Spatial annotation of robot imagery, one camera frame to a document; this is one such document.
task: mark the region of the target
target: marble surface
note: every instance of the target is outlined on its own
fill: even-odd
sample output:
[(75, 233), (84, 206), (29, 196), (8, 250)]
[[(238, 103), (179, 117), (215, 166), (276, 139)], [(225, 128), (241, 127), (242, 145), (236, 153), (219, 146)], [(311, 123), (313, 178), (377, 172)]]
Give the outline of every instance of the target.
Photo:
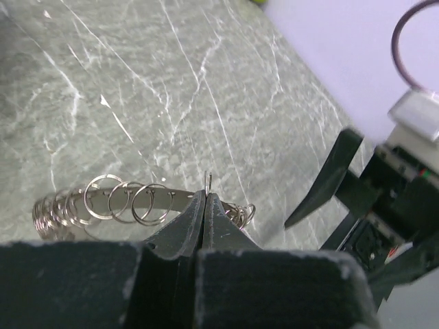
[(210, 170), (264, 247), (315, 249), (344, 215), (283, 231), (348, 119), (247, 0), (1, 0), (0, 117), (0, 241), (103, 173), (195, 191)]

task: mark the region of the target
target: white vein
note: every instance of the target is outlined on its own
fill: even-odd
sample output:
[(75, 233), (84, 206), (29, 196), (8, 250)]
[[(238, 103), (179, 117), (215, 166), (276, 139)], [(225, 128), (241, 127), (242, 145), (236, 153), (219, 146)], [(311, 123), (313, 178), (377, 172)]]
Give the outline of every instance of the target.
[(76, 52), (73, 50), (73, 48), (72, 48), (69, 44), (67, 44), (67, 47), (69, 48), (69, 50), (70, 50), (71, 54), (73, 55), (73, 57), (74, 57), (74, 58), (80, 63), (80, 66), (81, 66), (84, 70), (86, 70), (86, 68), (84, 67), (84, 65), (82, 65), (81, 60), (78, 58), (78, 56), (76, 55)]
[(12, 152), (14, 152), (14, 154), (17, 156), (17, 158), (19, 158), (20, 160), (23, 158), (23, 153), (18, 152), (15, 148), (13, 148), (9, 143), (7, 143), (4, 139), (1, 140), (1, 142), (8, 148), (10, 149)]
[(78, 113), (78, 103), (79, 100), (82, 98), (79, 90), (73, 85), (72, 81), (69, 79), (67, 74), (60, 69), (60, 67), (55, 63), (54, 59), (40, 46), (40, 44), (36, 42), (36, 40), (33, 39), (17, 22), (13, 21), (13, 23), (43, 52), (43, 55), (46, 57), (49, 63), (55, 68), (55, 70), (59, 72), (59, 74), (61, 74), (62, 78), (65, 80), (65, 82), (71, 89), (71, 92), (73, 93), (73, 106), (70, 111), (70, 115), (72, 118), (71, 129), (72, 132), (74, 133), (76, 130), (76, 114)]
[(320, 227), (323, 228), (323, 230), (326, 232), (327, 236), (330, 236), (332, 234), (332, 232), (329, 232), (329, 227), (328, 227), (327, 221), (323, 220), (323, 215), (322, 215), (321, 209), (317, 210), (317, 214), (318, 214), (318, 218), (320, 220), (320, 223), (322, 223), (322, 225)]
[(165, 16), (166, 16), (166, 19), (167, 19), (169, 25), (171, 25), (172, 32), (173, 32), (174, 35), (176, 36), (178, 46), (180, 47), (181, 52), (182, 52), (183, 55), (185, 56), (186, 61), (187, 61), (187, 64), (189, 64), (189, 67), (191, 68), (192, 74), (193, 74), (193, 76), (194, 76), (196, 82), (198, 83), (198, 77), (197, 77), (197, 75), (195, 74), (195, 71), (193, 70), (192, 64), (191, 64), (191, 62), (189, 61), (189, 59), (188, 59), (188, 57), (187, 57), (187, 54), (186, 54), (186, 52), (185, 52), (184, 49), (183, 49), (183, 46), (182, 46), (182, 44), (181, 44), (181, 42), (180, 42), (180, 39), (179, 39), (179, 37), (178, 37), (178, 35), (177, 35), (177, 31), (176, 31), (176, 29), (175, 29), (175, 27), (174, 27), (174, 24), (172, 23), (172, 21), (171, 21), (169, 15), (168, 15), (168, 13), (167, 13), (166, 6), (165, 6), (163, 0), (160, 0), (160, 4), (161, 4), (161, 6), (162, 6), (162, 10), (163, 10), (163, 12), (165, 13)]
[(61, 144), (61, 146), (59, 146), (59, 148), (57, 148), (55, 151), (49, 146), (49, 142), (47, 141), (47, 139), (44, 137), (43, 139), (44, 145), (47, 149), (47, 151), (49, 151), (50, 153), (50, 181), (52, 183), (52, 186), (54, 188), (54, 191), (57, 190), (56, 185), (55, 185), (55, 173), (54, 173), (54, 161), (55, 161), (55, 157), (58, 155), (58, 153), (64, 149), (67, 146), (67, 142)]
[(193, 155), (195, 156), (195, 165), (197, 166), (197, 170), (198, 170), (198, 177), (201, 178), (203, 172), (202, 172), (202, 170), (201, 170), (201, 168), (200, 168), (200, 165), (199, 165), (199, 163), (200, 163), (200, 159), (198, 158), (197, 152), (195, 151), (195, 147), (193, 146), (192, 138), (191, 138), (190, 135), (187, 133), (187, 130), (186, 130), (186, 136), (187, 136), (187, 138), (189, 138), (189, 140), (191, 141), (192, 152), (193, 152)]
[[(264, 64), (264, 59), (261, 57), (261, 54), (258, 52), (257, 48), (255, 47), (254, 42), (251, 42), (251, 41), (247, 38), (246, 34), (244, 33), (244, 29), (242, 28), (242, 24), (236, 19), (235, 15), (234, 15), (233, 12), (231, 11), (231, 8), (230, 8), (229, 6), (227, 6), (227, 5), (226, 5), (226, 7), (227, 7), (227, 11), (228, 11), (230, 17), (231, 17), (231, 18), (232, 18), (232, 19), (233, 19), (233, 20), (239, 25), (239, 29), (238, 29), (238, 31), (241, 32), (242, 38), (245, 40), (245, 42), (247, 43), (247, 45), (249, 45), (251, 48), (253, 48), (254, 52), (255, 52), (256, 55), (259, 57), (259, 61), (260, 61), (261, 64), (263, 65), (263, 64)], [(210, 25), (210, 26), (212, 27), (212, 29), (213, 29), (212, 23), (211, 23), (210, 20), (207, 18), (207, 15), (206, 15), (206, 13), (204, 12), (204, 10), (203, 10), (203, 15), (204, 15), (204, 17), (206, 17), (206, 20), (209, 22), (209, 25)]]
[(213, 102), (213, 105), (215, 106), (215, 110), (216, 110), (216, 113), (217, 113), (217, 116), (218, 116), (218, 119), (219, 119), (219, 123), (221, 124), (222, 132), (224, 134), (224, 138), (226, 139), (226, 144), (227, 144), (228, 152), (230, 154), (230, 158), (232, 159), (232, 163), (233, 163), (233, 166), (235, 168), (236, 175), (238, 177), (239, 185), (241, 187), (242, 193), (244, 194), (244, 198), (246, 199), (246, 203), (248, 204), (249, 203), (248, 202), (248, 198), (247, 198), (246, 192), (244, 190), (244, 186), (243, 186), (242, 181), (241, 181), (241, 176), (239, 176), (238, 168), (237, 168), (237, 166), (235, 164), (235, 159), (233, 158), (232, 149), (231, 149), (230, 143), (228, 141), (228, 137), (227, 137), (227, 133), (226, 133), (226, 128), (224, 127), (224, 123), (223, 123), (222, 118), (221, 118), (220, 109), (218, 108), (217, 102), (216, 102), (216, 100), (215, 100), (215, 98), (213, 96), (211, 87), (207, 83), (207, 80), (204, 80), (204, 81), (206, 82), (206, 86), (207, 86), (207, 90), (209, 91), (209, 94), (211, 94), (212, 102)]
[(52, 59), (52, 57), (43, 50), (44, 56), (49, 61), (49, 63), (61, 74), (61, 76), (64, 78), (65, 82), (69, 85), (71, 92), (73, 93), (73, 106), (70, 111), (70, 115), (72, 118), (72, 130), (73, 132), (76, 130), (76, 114), (78, 113), (78, 103), (79, 100), (82, 98), (79, 90), (73, 85), (72, 81), (69, 79), (66, 73), (64, 73), (63, 70), (61, 70), (58, 65), (55, 63), (55, 61)]
[(274, 190), (276, 191), (277, 195), (278, 195), (279, 197), (281, 197), (281, 194), (279, 193), (279, 190), (277, 189), (277, 186), (276, 186), (276, 185), (274, 185)]
[(117, 82), (117, 88), (119, 90), (119, 103), (122, 106), (122, 110), (124, 110), (125, 109), (125, 101), (123, 100), (123, 97), (122, 97), (121, 83), (119, 81)]
[(232, 20), (234, 20), (239, 26), (242, 26), (241, 22), (239, 22), (239, 21), (236, 19), (236, 16), (233, 14), (232, 8), (231, 8), (231, 6), (230, 6), (230, 2), (229, 2), (229, 1), (225, 1), (225, 4), (226, 4), (226, 8), (227, 8), (228, 14), (229, 14), (230, 17), (232, 18)]
[(312, 138), (311, 138), (311, 136), (309, 134), (308, 134), (308, 138), (309, 138), (309, 146), (311, 147), (311, 150), (312, 150), (314, 156), (316, 157), (317, 167), (320, 169), (320, 159), (319, 159), (319, 157), (317, 155), (316, 149), (313, 146)]
[(307, 221), (308, 226), (311, 229), (311, 236), (314, 238), (314, 241), (316, 242), (316, 247), (318, 246), (318, 239), (317, 239), (317, 233), (316, 229), (312, 226), (311, 221)]
[(171, 113), (169, 113), (169, 106), (171, 105), (172, 98), (169, 96), (169, 93), (167, 92), (167, 88), (166, 88), (166, 85), (165, 85), (163, 79), (162, 79), (162, 85), (163, 85), (163, 88), (165, 89), (165, 94), (166, 94), (165, 112), (166, 112), (167, 118), (169, 119), (169, 124), (171, 125), (171, 128), (172, 128), (173, 133), (171, 136), (171, 141), (173, 141), (174, 135), (175, 135), (175, 132), (177, 131), (177, 129), (174, 129), (174, 125), (172, 124)]
[(129, 2), (126, 4), (125, 8), (123, 9), (123, 12), (121, 14), (121, 21), (124, 21), (126, 19), (126, 15), (128, 13), (128, 10), (130, 9), (130, 6), (132, 5), (133, 1), (134, 0), (129, 0)]
[(131, 138), (130, 134), (127, 132), (127, 130), (126, 130), (125, 127), (123, 126), (122, 122), (121, 122), (121, 121), (119, 120), (119, 118), (117, 117), (116, 113), (112, 112), (112, 115), (114, 116), (114, 118), (115, 118), (117, 124), (118, 124), (119, 127), (123, 130), (123, 132), (125, 133), (125, 135), (128, 137), (128, 139), (130, 139), (131, 143), (134, 144), (133, 139)]
[(9, 17), (9, 12), (3, 2), (0, 2), (0, 12), (4, 13), (6, 17)]
[(324, 138), (324, 134), (323, 134), (323, 125), (322, 125), (322, 123), (317, 119), (317, 125), (318, 125), (318, 127), (319, 127), (319, 130), (320, 130), (320, 136), (322, 137), (322, 144), (323, 144), (323, 147), (324, 147), (324, 149), (327, 149), (327, 144), (326, 144), (326, 142), (324, 141), (325, 140), (325, 138)]
[(64, 3), (63, 0), (60, 0), (62, 2), (62, 4), (67, 8), (68, 11), (70, 11), (72, 13), (72, 15), (74, 15), (74, 17), (82, 24), (82, 26), (85, 27), (85, 29), (98, 41), (98, 43), (105, 49), (109, 49), (111, 52), (114, 53), (114, 55), (122, 62), (122, 64), (127, 68), (127, 70), (129, 70), (129, 72), (131, 72), (132, 76), (135, 77), (136, 79), (138, 79), (140, 82), (142, 82), (142, 84), (149, 89), (152, 94), (155, 97), (158, 97), (160, 99), (160, 94), (157, 92), (157, 90), (155, 90), (151, 85), (149, 85), (144, 78), (142, 78), (139, 74), (137, 74), (131, 67), (130, 65), (128, 65), (128, 63), (123, 60), (123, 58), (109, 45), (104, 43), (96, 34), (94, 34), (86, 25), (86, 23), (67, 5)]
[(17, 102), (12, 101), (6, 94), (4, 93), (0, 93), (0, 95), (4, 96), (4, 99), (8, 102), (11, 103), (13, 106), (16, 106), (17, 108), (19, 108), (20, 110), (22, 110), (23, 112), (25, 112), (25, 109), (22, 108)]
[[(282, 226), (281, 230), (283, 231), (284, 237), (286, 238), (286, 233), (287, 231), (284, 229), (284, 227)], [(288, 237), (292, 237), (294, 244), (296, 245), (296, 249), (301, 249), (302, 245), (299, 243), (297, 236), (294, 234), (293, 230), (291, 230), (291, 234), (288, 234)]]
[(89, 64), (92, 64), (93, 61), (94, 61), (94, 59), (95, 59), (95, 58), (98, 58), (98, 57), (96, 57), (96, 56), (90, 56), (90, 54), (88, 53), (88, 51), (87, 51), (87, 49), (86, 49), (84, 43), (82, 42), (81, 33), (80, 33), (79, 29), (78, 29), (78, 26), (76, 25), (75, 20), (72, 19), (71, 21), (73, 22), (73, 25), (75, 26), (76, 33), (78, 33), (78, 36), (79, 36), (79, 39), (80, 39), (80, 42), (81, 42), (82, 48), (83, 48), (83, 50), (84, 50), (85, 56), (87, 56), (88, 63), (89, 63)]
[(248, 150), (248, 158), (250, 159), (250, 154), (252, 153), (252, 149), (253, 149), (253, 144), (254, 144), (254, 140), (256, 138), (256, 132), (258, 130), (258, 126), (256, 125), (254, 127), (254, 133), (253, 133), (253, 137), (252, 137), (252, 143), (250, 144), (250, 149)]
[(337, 118), (338, 122), (341, 125), (342, 122), (341, 122), (340, 118), (338, 117), (337, 108), (335, 107), (334, 103), (325, 95), (325, 93), (322, 91), (322, 89), (320, 89), (316, 84), (311, 82), (311, 85), (320, 94), (320, 96), (322, 96), (328, 102), (328, 104), (331, 106), (332, 111), (334, 112), (335, 117)]
[(37, 98), (40, 94), (41, 94), (41, 88), (37, 88), (36, 92), (35, 92), (35, 90), (33, 90), (32, 96), (30, 97), (29, 103), (26, 107), (30, 106), (32, 104), (32, 102), (35, 100), (35, 98)]
[(276, 61), (276, 52), (274, 51), (274, 46), (276, 45), (276, 41), (273, 37), (273, 42), (270, 45), (270, 49), (272, 51), (273, 54), (273, 59), (274, 59), (274, 69), (275, 69), (275, 73), (276, 73), (276, 90), (272, 93), (272, 96), (270, 98), (270, 103), (271, 103), (271, 107), (272, 107), (272, 111), (274, 111), (273, 109), (273, 100), (274, 97), (278, 94), (278, 93), (283, 93), (283, 88), (282, 88), (282, 84), (281, 84), (281, 77), (279, 76), (279, 68), (277, 66), (277, 61)]
[(110, 104), (108, 104), (107, 100), (103, 95), (101, 95), (101, 105), (106, 106), (107, 108), (111, 108)]
[(204, 57), (203, 57), (203, 59), (201, 61), (200, 70), (198, 71), (198, 74), (197, 74), (197, 87), (195, 88), (195, 91), (192, 94), (191, 101), (189, 102), (187, 110), (183, 111), (183, 113), (180, 115), (180, 119), (178, 120), (177, 124), (173, 128), (173, 133), (172, 133), (172, 137), (171, 137), (171, 143), (172, 144), (174, 144), (174, 137), (175, 137), (175, 134), (177, 132), (178, 126), (182, 123), (182, 121), (184, 119), (186, 119), (187, 115), (189, 113), (191, 113), (192, 105), (195, 102), (195, 98), (198, 96), (198, 94), (200, 92), (201, 83), (202, 83), (202, 81), (206, 77), (206, 63), (207, 63), (207, 60), (212, 55), (212, 53), (215, 53), (215, 51), (221, 45), (222, 38), (220, 36), (217, 36), (217, 37), (218, 37), (218, 41), (212, 47), (209, 47), (207, 49), (206, 55), (204, 55)]
[(148, 166), (150, 165), (148, 163), (148, 161), (145, 159), (145, 156), (142, 154), (142, 152), (140, 152), (140, 150), (137, 150), (138, 155), (140, 155), (140, 157), (142, 158), (142, 160), (144, 161), (144, 163), (146, 163)]

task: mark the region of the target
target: silver ring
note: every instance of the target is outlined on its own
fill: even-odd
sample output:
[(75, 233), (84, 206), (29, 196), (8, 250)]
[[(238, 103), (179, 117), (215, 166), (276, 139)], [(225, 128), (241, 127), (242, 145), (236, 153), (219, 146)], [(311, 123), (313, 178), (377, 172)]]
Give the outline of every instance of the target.
[(248, 221), (248, 213), (246, 209), (239, 208), (239, 229), (243, 230)]
[(207, 171), (204, 172), (204, 190), (206, 191), (206, 197), (212, 191), (212, 173), (207, 174)]
[[(149, 184), (146, 185), (146, 188), (152, 188), (152, 187), (160, 187), (160, 188), (166, 188), (165, 185), (162, 184)], [(154, 190), (150, 191), (150, 195), (152, 196), (152, 203), (150, 205), (150, 208), (152, 209), (154, 207)], [(144, 220), (144, 218), (147, 217), (147, 215), (150, 213), (150, 211), (146, 212), (146, 216), (144, 215), (143, 217), (139, 218), (139, 216), (136, 214), (136, 211), (134, 210), (134, 198), (133, 198), (133, 202), (132, 202), (132, 208), (131, 208), (131, 212), (132, 215), (134, 217), (134, 219), (136, 219), (137, 223), (143, 225), (143, 226), (156, 226), (158, 224), (163, 223), (166, 220), (166, 216), (167, 214), (169, 214), (169, 212), (172, 209), (172, 205), (174, 204), (174, 192), (169, 192), (168, 195), (171, 197), (171, 202), (169, 203), (169, 207), (168, 209), (157, 219), (153, 219), (151, 221), (146, 221)]]
[(399, 52), (399, 37), (401, 35), (401, 32), (403, 31), (403, 28), (405, 24), (417, 13), (419, 13), (421, 10), (431, 6), (431, 5), (438, 5), (439, 0), (426, 0), (421, 1), (420, 3), (417, 3), (413, 7), (411, 7), (398, 21), (396, 24), (396, 27), (393, 31), (392, 35), (392, 57), (394, 64), (396, 66), (396, 69), (398, 70), (401, 77), (409, 84), (410, 87), (413, 89), (417, 89), (426, 93), (434, 93), (433, 90), (430, 90), (428, 88), (425, 88), (421, 84), (419, 84), (407, 71), (405, 68), (403, 61), (401, 59), (401, 53)]
[(232, 204), (230, 202), (227, 203), (228, 206), (230, 206), (232, 209), (226, 210), (226, 215), (228, 215), (230, 212), (235, 212), (236, 215), (232, 213), (230, 216), (230, 220), (235, 223), (234, 218), (239, 214), (239, 208), (236, 204)]
[(250, 214), (248, 214), (248, 220), (247, 220), (247, 223), (246, 223), (246, 225), (247, 225), (247, 224), (249, 224), (253, 220), (254, 214), (256, 213), (256, 206), (254, 204), (248, 204), (244, 208), (246, 210), (251, 209), (250, 210)]
[[(77, 193), (79, 194), (79, 197), (73, 198), (73, 194)], [(88, 214), (90, 216), (89, 219), (81, 219), (78, 216), (75, 215), (75, 213), (72, 211), (71, 207), (74, 207), (75, 210), (77, 210), (75, 202), (76, 200), (81, 199), (81, 194), (83, 194), (82, 189), (80, 188), (76, 188), (76, 189), (72, 189), (70, 191), (70, 193), (67, 195), (65, 203), (64, 203), (64, 211), (66, 213), (66, 215), (68, 216), (68, 218), (70, 219), (70, 222), (79, 227), (79, 228), (84, 228), (85, 226), (94, 224), (95, 222), (93, 220), (99, 220), (99, 219), (94, 219), (91, 214)], [(91, 199), (88, 200), (88, 202), (91, 203), (91, 206), (93, 207), (93, 202), (91, 201)]]
[(43, 214), (43, 216), (46, 218), (47, 223), (49, 225), (50, 228), (53, 229), (58, 229), (60, 224), (57, 221), (53, 221), (50, 215), (50, 212), (48, 211), (48, 209), (50, 209), (51, 207), (51, 202), (49, 201), (49, 197), (52, 198), (54, 197), (56, 194), (50, 194), (48, 196), (46, 196), (42, 201), (41, 201), (41, 213)]
[(132, 185), (143, 186), (143, 184), (137, 183), (137, 182), (118, 183), (118, 185), (116, 185), (114, 187), (114, 189), (111, 190), (110, 195), (108, 196), (108, 202), (107, 202), (108, 211), (110, 212), (110, 214), (112, 215), (112, 217), (115, 221), (122, 223), (122, 224), (132, 224), (132, 223), (136, 222), (135, 220), (134, 221), (124, 221), (124, 220), (119, 218), (119, 216), (122, 215), (123, 212), (125, 212), (126, 208), (128, 207), (128, 204), (130, 203), (131, 191), (129, 189), (127, 189), (126, 193), (128, 194), (128, 202), (125, 204), (125, 206), (117, 214), (115, 214), (111, 208), (111, 198), (118, 188), (121, 188), (121, 187), (128, 188), (129, 186), (132, 186)]
[(63, 195), (65, 193), (69, 193), (69, 190), (61, 190), (55, 194), (54, 198), (51, 200), (49, 213), (50, 213), (51, 217), (53, 219), (55, 219), (59, 224), (64, 225), (64, 226), (70, 226), (71, 225), (70, 221), (58, 216), (58, 214), (56, 213), (56, 208), (57, 208), (56, 206), (58, 206), (58, 210), (61, 210), (62, 214), (64, 215), (64, 210), (63, 210), (63, 208), (60, 208), (60, 203), (58, 202), (58, 198), (59, 198), (59, 196), (65, 196), (65, 195)]
[(98, 218), (98, 219), (101, 219), (102, 221), (106, 221), (106, 220), (112, 219), (112, 215), (108, 215), (108, 216), (105, 216), (105, 215), (99, 215), (99, 214), (97, 214), (96, 212), (94, 212), (93, 210), (91, 210), (91, 207), (88, 205), (88, 197), (87, 197), (87, 193), (88, 193), (88, 190), (90, 189), (90, 187), (91, 187), (93, 184), (95, 184), (96, 182), (98, 182), (98, 181), (100, 181), (100, 180), (105, 180), (105, 179), (116, 180), (116, 181), (118, 181), (119, 183), (122, 183), (122, 182), (123, 182), (123, 180), (122, 180), (121, 178), (119, 178), (119, 177), (117, 177), (117, 176), (115, 176), (115, 175), (111, 175), (111, 174), (109, 173), (109, 174), (107, 174), (107, 175), (100, 175), (100, 176), (97, 176), (95, 179), (91, 180), (91, 182), (88, 183), (87, 187), (86, 187), (85, 190), (84, 190), (84, 205), (85, 205), (85, 208), (86, 208), (87, 211), (90, 213), (90, 215), (92, 215), (92, 216), (94, 216), (94, 217), (96, 217), (96, 218)]
[(142, 192), (143, 190), (147, 189), (149, 187), (149, 185), (143, 185), (137, 192), (136, 194), (134, 194), (134, 197), (132, 197), (132, 202), (131, 202), (131, 213), (132, 216), (134, 217), (134, 219), (136, 220), (137, 223), (142, 224), (142, 220), (144, 220), (144, 218), (146, 218), (151, 210), (152, 210), (152, 206), (154, 205), (154, 194), (151, 191), (146, 191), (146, 193), (150, 196), (150, 206), (148, 207), (148, 209), (146, 210), (146, 212), (142, 215), (142, 217), (140, 217), (137, 214), (137, 211), (134, 209), (134, 201), (136, 200), (136, 197), (140, 194), (140, 192)]

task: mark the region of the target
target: white wall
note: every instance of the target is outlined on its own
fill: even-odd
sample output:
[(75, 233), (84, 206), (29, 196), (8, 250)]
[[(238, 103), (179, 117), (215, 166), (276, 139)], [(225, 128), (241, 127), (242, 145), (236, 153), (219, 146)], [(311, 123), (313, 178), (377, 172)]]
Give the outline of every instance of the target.
[[(394, 68), (390, 39), (414, 0), (269, 0), (266, 14), (369, 139), (393, 128), (388, 110), (408, 89)], [(439, 5), (410, 21), (401, 53), (420, 82), (439, 91)], [(385, 329), (439, 328), (439, 271), (396, 289), (380, 308)]]

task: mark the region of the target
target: metal ring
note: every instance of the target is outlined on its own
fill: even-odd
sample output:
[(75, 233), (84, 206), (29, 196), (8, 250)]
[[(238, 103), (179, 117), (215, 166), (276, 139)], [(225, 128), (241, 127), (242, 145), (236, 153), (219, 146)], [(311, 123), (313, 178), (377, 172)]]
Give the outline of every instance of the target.
[(50, 194), (48, 196), (46, 196), (42, 201), (41, 201), (41, 215), (46, 218), (46, 223), (50, 228), (53, 228), (54, 230), (59, 228), (59, 223), (57, 221), (54, 221), (54, 219), (52, 218), (51, 214), (50, 214), (50, 207), (51, 207), (51, 202), (49, 200), (49, 197), (54, 197), (55, 193)]
[(228, 202), (227, 205), (230, 206), (232, 209), (228, 209), (228, 210), (226, 210), (226, 215), (228, 215), (229, 213), (232, 213), (232, 214), (230, 215), (230, 220), (231, 220), (233, 223), (235, 223), (235, 222), (234, 222), (234, 218), (239, 214), (239, 208), (238, 208), (238, 206), (237, 206), (236, 204), (232, 204), (232, 203), (230, 203), (230, 202)]
[(207, 171), (204, 172), (204, 190), (206, 191), (206, 197), (212, 191), (212, 173), (207, 174)]
[(396, 69), (398, 70), (401, 77), (409, 84), (413, 89), (417, 89), (427, 93), (433, 93), (432, 90), (425, 88), (421, 84), (419, 84), (407, 71), (405, 68), (403, 61), (401, 59), (401, 54), (399, 52), (399, 36), (405, 26), (405, 24), (418, 12), (421, 10), (431, 6), (439, 4), (439, 0), (426, 0), (420, 3), (417, 3), (413, 7), (411, 7), (398, 21), (396, 27), (393, 31), (392, 35), (392, 57)]
[(123, 212), (125, 212), (126, 208), (128, 207), (128, 204), (130, 203), (130, 194), (131, 194), (131, 191), (130, 191), (130, 189), (127, 189), (127, 190), (126, 190), (126, 193), (128, 194), (128, 202), (125, 204), (125, 206), (124, 206), (124, 207), (123, 207), (123, 208), (122, 208), (117, 214), (115, 214), (115, 213), (113, 212), (113, 210), (111, 209), (111, 204), (110, 204), (110, 203), (111, 203), (111, 198), (112, 198), (113, 194), (116, 192), (116, 190), (117, 190), (118, 188), (121, 188), (121, 187), (128, 188), (129, 186), (132, 186), (132, 185), (143, 186), (143, 184), (138, 183), (138, 182), (122, 182), (122, 183), (118, 183), (118, 185), (116, 185), (116, 186), (114, 187), (114, 189), (111, 190), (110, 195), (108, 196), (108, 202), (107, 202), (108, 211), (110, 212), (110, 214), (112, 215), (112, 217), (113, 217), (113, 219), (114, 219), (115, 221), (117, 221), (117, 222), (119, 222), (119, 223), (122, 223), (122, 224), (132, 224), (132, 223), (136, 223), (135, 220), (134, 220), (134, 221), (124, 221), (124, 220), (122, 220), (122, 219), (119, 218), (119, 216), (122, 215)]
[[(74, 193), (79, 194), (79, 196), (77, 196), (76, 198), (73, 198)], [(92, 217), (91, 214), (88, 214), (90, 216), (90, 219), (81, 219), (78, 216), (76, 216), (75, 213), (72, 211), (71, 207), (74, 207), (75, 210), (78, 212), (78, 209), (76, 208), (76, 205), (75, 205), (75, 201), (81, 199), (82, 198), (81, 194), (83, 194), (83, 193), (84, 192), (81, 188), (72, 189), (69, 192), (69, 194), (67, 195), (65, 203), (64, 203), (64, 211), (67, 214), (67, 216), (69, 217), (70, 222), (79, 228), (84, 228), (85, 226), (89, 226), (91, 224), (94, 224), (94, 223), (96, 223), (95, 221), (99, 220), (97, 218)], [(88, 202), (90, 202), (91, 206), (93, 207), (92, 200), (89, 199)]]
[[(149, 184), (146, 185), (146, 188), (151, 188), (151, 187), (161, 187), (161, 188), (167, 188), (165, 185), (162, 184)], [(154, 190), (151, 190), (150, 192), (151, 196), (152, 196), (152, 207), (151, 209), (154, 207)], [(136, 219), (137, 223), (143, 225), (143, 226), (156, 226), (158, 224), (163, 223), (166, 220), (166, 216), (169, 214), (169, 212), (172, 209), (172, 205), (174, 204), (174, 192), (168, 192), (168, 195), (171, 197), (171, 202), (169, 203), (169, 208), (157, 219), (151, 220), (151, 221), (145, 221), (144, 218), (146, 218), (147, 216), (144, 215), (143, 218), (139, 218), (139, 216), (137, 216), (135, 210), (134, 210), (134, 199), (133, 199), (133, 203), (132, 203), (132, 207), (131, 207), (131, 212), (132, 215), (134, 217), (134, 219)]]
[(98, 181), (100, 181), (100, 180), (105, 180), (105, 179), (109, 179), (109, 180), (116, 180), (116, 181), (118, 181), (119, 183), (122, 183), (123, 182), (123, 180), (121, 179), (121, 178), (119, 178), (119, 177), (117, 177), (117, 176), (115, 176), (115, 175), (111, 175), (110, 173), (109, 174), (107, 174), (107, 175), (100, 175), (100, 176), (97, 176), (96, 178), (94, 178), (93, 180), (91, 180), (89, 183), (88, 183), (88, 185), (87, 185), (87, 187), (85, 188), (85, 190), (84, 190), (84, 205), (85, 205), (85, 208), (87, 209), (87, 211), (90, 213), (90, 215), (92, 215), (92, 216), (94, 216), (94, 217), (96, 217), (96, 218), (98, 218), (98, 219), (101, 219), (101, 220), (103, 220), (103, 221), (106, 221), (106, 220), (109, 220), (109, 219), (112, 219), (112, 215), (108, 215), (108, 216), (105, 216), (105, 215), (99, 215), (99, 214), (97, 214), (96, 212), (94, 212), (93, 210), (91, 210), (91, 208), (90, 208), (90, 206), (88, 205), (88, 197), (87, 197), (87, 193), (88, 193), (88, 190), (90, 189), (90, 187), (93, 185), (93, 184), (95, 184), (96, 182), (98, 182)]
[(32, 209), (33, 222), (42, 239), (51, 239), (59, 228), (59, 223), (53, 221), (47, 212), (46, 203), (49, 201), (50, 196), (53, 196), (53, 194), (38, 200)]
[(254, 214), (256, 213), (256, 206), (254, 204), (248, 204), (244, 208), (246, 210), (251, 209), (250, 210), (250, 214), (248, 214), (248, 221), (247, 221), (247, 224), (246, 224), (246, 225), (248, 225), (253, 220)]
[(64, 216), (64, 210), (63, 210), (63, 208), (60, 208), (60, 205), (61, 205), (61, 204), (58, 202), (58, 198), (59, 198), (59, 196), (61, 196), (61, 195), (64, 194), (63, 197), (65, 197), (65, 196), (66, 196), (65, 193), (69, 193), (69, 190), (61, 190), (61, 191), (58, 191), (58, 192), (55, 194), (54, 198), (53, 198), (52, 201), (51, 201), (51, 205), (50, 205), (49, 213), (50, 213), (51, 217), (52, 217), (55, 221), (57, 221), (59, 224), (61, 224), (61, 225), (63, 225), (63, 226), (70, 226), (70, 225), (71, 225), (71, 222), (70, 222), (70, 221), (68, 221), (68, 220), (65, 219), (65, 218), (60, 217), (60, 216), (56, 213), (56, 208), (58, 208), (58, 210), (61, 210), (61, 213), (63, 214), (63, 217), (65, 217), (65, 216)]
[(154, 205), (154, 194), (151, 191), (147, 191), (146, 193), (150, 196), (150, 206), (148, 207), (148, 209), (146, 210), (146, 212), (142, 215), (142, 217), (140, 217), (136, 210), (134, 209), (134, 201), (136, 200), (136, 197), (140, 194), (140, 192), (142, 192), (143, 190), (147, 189), (149, 186), (148, 185), (143, 185), (137, 192), (136, 194), (134, 194), (134, 197), (132, 197), (132, 202), (131, 202), (131, 213), (132, 216), (134, 217), (134, 219), (136, 220), (137, 223), (142, 224), (142, 220), (144, 220), (145, 217), (147, 217), (151, 210), (152, 210), (152, 206)]
[(248, 213), (246, 209), (239, 207), (239, 229), (243, 230), (245, 226), (247, 225), (248, 221)]

